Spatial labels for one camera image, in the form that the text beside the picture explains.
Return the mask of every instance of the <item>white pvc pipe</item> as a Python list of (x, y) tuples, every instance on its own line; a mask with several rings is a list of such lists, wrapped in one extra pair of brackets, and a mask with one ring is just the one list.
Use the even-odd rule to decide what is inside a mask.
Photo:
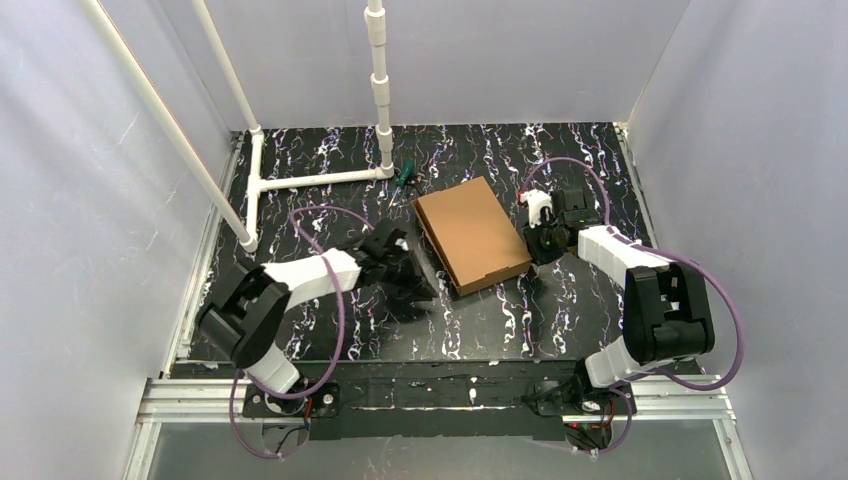
[(250, 175), (247, 177), (247, 231), (255, 237), (259, 238), (259, 229), (257, 223), (259, 221), (259, 194), (262, 193), (259, 189), (262, 183), (260, 175), (262, 166), (262, 148), (265, 144), (265, 132), (259, 129), (256, 133), (250, 136)]
[(309, 175), (306, 177), (280, 178), (277, 180), (262, 180), (260, 190), (280, 190), (285, 188), (314, 187), (315, 185), (328, 185), (331, 183), (355, 182), (358, 180), (385, 180), (391, 178), (394, 172), (386, 172), (381, 168), (359, 170), (356, 172), (325, 173), (322, 175)]
[(371, 46), (371, 65), (374, 67), (374, 78), (382, 80), (388, 76), (386, 72), (386, 44)]
[(389, 76), (386, 73), (386, 10), (382, 0), (368, 0), (365, 9), (365, 25), (368, 27), (368, 41), (371, 43), (371, 61), (374, 73), (371, 75), (371, 88), (374, 90), (374, 103), (377, 105), (377, 141), (380, 145), (380, 168), (392, 171), (392, 127), (389, 123)]
[(224, 48), (224, 42), (221, 41), (221, 37), (218, 35), (218, 30), (212, 21), (212, 15), (209, 14), (209, 9), (206, 8), (206, 3), (203, 0), (192, 0), (191, 3), (194, 5), (194, 11), (197, 12), (198, 18), (200, 18), (200, 24), (203, 25), (206, 36), (209, 37), (212, 50), (215, 51), (215, 56), (218, 57), (218, 63), (220, 63), (221, 69), (224, 71), (224, 76), (227, 78), (227, 83), (230, 84), (230, 89), (236, 97), (239, 108), (241, 108), (241, 113), (247, 121), (247, 128), (250, 130), (250, 133), (255, 133), (259, 130), (259, 123), (256, 122), (256, 117), (253, 116), (253, 110), (250, 109), (250, 104), (247, 102), (247, 97), (241, 88), (241, 82), (239, 82), (238, 75), (236, 75), (233, 64), (230, 62), (230, 57), (227, 55), (227, 50)]
[(177, 123), (177, 120), (171, 114), (162, 96), (156, 91), (156, 87), (150, 82), (144, 69), (138, 63), (138, 59), (135, 58), (129, 45), (124, 41), (124, 38), (109, 17), (109, 14), (106, 13), (103, 5), (99, 0), (78, 0), (78, 2), (92, 25), (100, 33), (103, 41), (120, 61), (124, 72), (129, 77), (139, 96), (147, 104), (147, 108), (150, 109), (156, 120), (159, 121), (165, 134), (174, 144), (180, 156), (183, 157), (189, 170), (194, 174), (197, 181), (200, 182), (200, 185), (206, 191), (212, 203), (221, 212), (224, 220), (233, 229), (241, 245), (248, 252), (256, 251), (256, 237), (251, 236), (244, 225), (241, 224), (238, 214), (233, 210), (227, 197), (218, 188), (217, 183), (215, 183), (209, 171), (206, 170), (206, 166), (198, 156), (197, 151), (188, 141), (188, 138), (186, 138), (179, 123)]

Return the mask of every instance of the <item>glass panel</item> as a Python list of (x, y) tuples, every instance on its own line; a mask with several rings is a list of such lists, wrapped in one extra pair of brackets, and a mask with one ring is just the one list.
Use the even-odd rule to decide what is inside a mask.
[[(261, 445), (260, 425), (241, 428), (248, 441)], [(162, 426), (150, 478), (208, 480), (246, 474), (296, 479), (730, 478), (712, 421), (634, 422), (622, 446), (596, 462), (517, 437), (313, 442), (279, 462), (244, 451), (229, 425)]]

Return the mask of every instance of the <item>wire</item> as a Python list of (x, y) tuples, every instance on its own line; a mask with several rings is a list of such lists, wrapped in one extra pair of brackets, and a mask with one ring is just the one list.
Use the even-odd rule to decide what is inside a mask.
[(568, 433), (568, 430), (566, 430), (566, 431), (565, 431), (565, 434), (566, 434), (566, 435), (568, 435), (568, 438), (570, 438), (570, 439), (572, 439), (572, 440), (574, 440), (574, 441), (576, 441), (576, 442), (585, 442), (585, 441), (588, 441), (589, 443), (591, 443), (591, 444), (592, 444), (592, 446), (594, 446), (595, 448), (597, 448), (597, 449), (599, 449), (599, 450), (600, 450), (601, 448), (603, 448), (603, 447), (601, 447), (600, 445), (598, 445), (598, 442), (596, 442), (594, 438), (592, 438), (591, 436), (589, 436), (589, 434), (588, 434), (588, 433), (584, 432), (584, 431), (583, 431), (583, 430), (581, 430), (580, 428), (572, 428), (572, 427), (567, 427), (567, 428), (569, 428), (570, 430), (572, 430), (572, 431), (574, 431), (574, 432), (576, 432), (576, 433), (578, 433), (578, 434), (580, 434), (580, 435), (581, 435), (581, 437), (575, 437), (575, 436), (573, 436), (573, 435), (569, 434), (569, 433)]
[(601, 430), (601, 438), (603, 439), (604, 447), (609, 445), (609, 442), (612, 441), (612, 426), (608, 425)]
[(529, 191), (530, 185), (533, 183), (533, 175), (535, 175), (536, 172), (538, 172), (545, 165), (548, 165), (548, 164), (553, 163), (553, 162), (569, 162), (569, 163), (573, 163), (575, 165), (579, 165), (579, 166), (586, 169), (586, 172), (589, 175), (591, 175), (592, 178), (595, 180), (595, 183), (598, 184), (598, 191), (601, 192), (601, 199), (604, 201), (604, 224), (609, 225), (609, 216), (610, 216), (611, 207), (610, 207), (609, 195), (607, 195), (607, 189), (604, 188), (604, 182), (601, 180), (601, 177), (599, 177), (598, 174), (595, 173), (594, 170), (592, 170), (591, 165), (587, 165), (586, 162), (581, 162), (580, 160), (577, 160), (575, 158), (571, 158), (571, 157), (551, 157), (551, 158), (548, 158), (547, 160), (544, 160), (543, 162), (539, 163), (538, 165), (533, 167), (532, 170), (530, 170), (530, 173), (527, 174), (527, 178), (524, 180), (524, 185), (521, 187), (521, 192), (519, 192), (519, 194)]
[(303, 428), (309, 430), (309, 414), (312, 413), (312, 399), (309, 399), (309, 405), (306, 406), (306, 413), (303, 414)]
[(624, 439), (627, 438), (627, 434), (630, 433), (630, 426), (633, 423), (633, 407), (630, 405), (630, 399), (628, 399), (627, 395), (624, 394), (624, 392), (622, 392), (618, 388), (610, 388), (610, 391), (612, 393), (618, 395), (619, 397), (621, 397), (624, 400), (624, 405), (627, 407), (627, 422), (624, 424), (624, 430), (621, 432), (621, 435), (619, 435), (618, 438), (614, 442), (612, 442), (612, 444), (610, 444), (609, 446), (601, 448), (601, 449), (596, 450), (594, 452), (586, 452), (586, 453), (592, 453), (592, 454), (609, 453), (609, 452), (615, 450), (616, 448), (618, 448), (618, 446), (621, 445), (621, 443), (624, 441)]
[(604, 409), (601, 410), (601, 420), (598, 422), (598, 427), (604, 426), (604, 421), (606, 420), (606, 418), (607, 418), (607, 406), (604, 405)]
[(610, 419), (606, 423), (601, 422), (601, 427), (606, 428), (612, 425), (612, 419), (615, 418), (615, 403), (610, 402)]
[(227, 413), (229, 414), (229, 417), (230, 417), (230, 427), (232, 427), (232, 429), (233, 429), (233, 434), (236, 436), (236, 440), (238, 440), (238, 442), (241, 444), (241, 446), (244, 447), (244, 449), (247, 450), (248, 452), (250, 452), (252, 455), (255, 455), (259, 458), (264, 458), (266, 460), (274, 460), (275, 458), (280, 458), (279, 454), (260, 452), (259, 450), (256, 450), (255, 448), (250, 446), (250, 444), (247, 443), (247, 440), (245, 440), (244, 437), (242, 436), (241, 431), (238, 429), (238, 425), (236, 425), (236, 415), (235, 415), (235, 412), (236, 412), (236, 409), (235, 409), (236, 387), (238, 386), (238, 380), (239, 380), (239, 377), (241, 377), (241, 373), (242, 373), (241, 370), (236, 369), (236, 374), (233, 376), (233, 386), (232, 386), (232, 388), (230, 388), (230, 404), (229, 404), (229, 408), (228, 408)]
[(280, 450), (283, 449), (283, 445), (286, 443), (286, 440), (289, 439), (289, 435), (291, 435), (294, 432), (299, 432), (301, 430), (306, 430), (307, 432), (309, 431), (309, 429), (306, 428), (306, 427), (295, 427), (295, 428), (292, 428), (291, 430), (289, 430), (288, 432), (286, 432), (285, 436), (283, 436), (283, 439), (280, 440), (280, 443), (277, 445), (277, 450), (275, 450), (275, 453), (277, 453), (277, 454), (280, 453)]

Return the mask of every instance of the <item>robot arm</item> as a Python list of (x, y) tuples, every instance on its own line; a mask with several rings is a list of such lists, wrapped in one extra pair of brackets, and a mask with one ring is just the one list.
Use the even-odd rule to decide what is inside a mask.
[(537, 264), (570, 252), (624, 288), (623, 335), (578, 364), (570, 395), (579, 399), (642, 372), (707, 353), (715, 343), (703, 277), (690, 267), (633, 248), (615, 227), (601, 225), (585, 190), (539, 190), (522, 233)]
[(380, 283), (398, 300), (436, 296), (405, 237), (406, 232), (381, 222), (369, 235), (323, 255), (264, 265), (242, 260), (210, 293), (200, 329), (237, 368), (275, 391), (287, 392), (300, 373), (274, 340), (285, 312), (335, 291), (324, 260), (345, 292)]

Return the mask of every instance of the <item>metal frame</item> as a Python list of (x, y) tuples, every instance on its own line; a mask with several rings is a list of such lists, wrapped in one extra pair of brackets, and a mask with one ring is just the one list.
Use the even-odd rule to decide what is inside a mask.
[[(233, 152), (230, 155), (227, 164), (224, 166), (224, 173), (221, 175), (221, 191), (228, 198), (230, 196), (230, 188), (233, 184), (233, 178), (238, 165), (238, 158), (241, 154), (242, 145), (245, 142), (245, 134), (234, 137)], [(180, 323), (177, 325), (174, 337), (171, 339), (171, 346), (168, 349), (168, 356), (165, 358), (165, 364), (162, 365), (162, 376), (168, 378), (171, 374), (171, 368), (179, 359), (188, 358), (189, 348), (191, 347), (191, 337), (194, 335), (194, 317), (197, 315), (197, 309), (200, 308), (200, 300), (203, 296), (203, 284), (209, 275), (210, 264), (212, 263), (212, 253), (215, 251), (215, 243), (218, 241), (218, 233), (221, 230), (221, 213), (214, 206), (209, 212), (206, 219), (206, 226), (203, 229), (203, 237), (200, 241), (200, 249), (197, 252), (197, 257), (194, 260), (194, 266), (191, 270), (186, 295), (183, 299), (183, 304), (180, 306)]]
[[(644, 215), (648, 236), (651, 242), (656, 245), (657, 241), (639, 184), (639, 176), (633, 164), (632, 152), (627, 145), (627, 125), (625, 123), (614, 125), (639, 206)], [(225, 194), (229, 193), (235, 166), (238, 163), (238, 155), (244, 141), (244, 135), (236, 139), (233, 154), (221, 179)], [(162, 369), (163, 379), (150, 380), (141, 401), (130, 461), (124, 475), (125, 479), (147, 478), (162, 424), (229, 422), (228, 408), (232, 380), (173, 380), (168, 378), (173, 364), (188, 356), (188, 348), (194, 333), (194, 316), (200, 304), (202, 285), (206, 281), (219, 230), (220, 214), (212, 209), (195, 262), (191, 283), (181, 309), (180, 324), (169, 350), (168, 363)], [(711, 383), (718, 377), (690, 375), (683, 376), (683, 378), (695, 383)], [(246, 385), (248, 385), (246, 380), (240, 380), (236, 388), (234, 407), (237, 414), (241, 412)], [(633, 382), (632, 387), (638, 410), (638, 413), (633, 416), (634, 421), (712, 420), (731, 479), (746, 480), (753, 478), (739, 435), (736, 432), (736, 415), (725, 389), (712, 392), (693, 391), (681, 387), (663, 376), (644, 378)], [(568, 423), (597, 422), (600, 420), (598, 417), (586, 415), (566, 415), (562, 419)], [(239, 423), (264, 422), (266, 424), (300, 422), (299, 419), (289, 418), (248, 419), (240, 415), (236, 416), (236, 421)], [(625, 418), (618, 416), (615, 421), (625, 421)]]

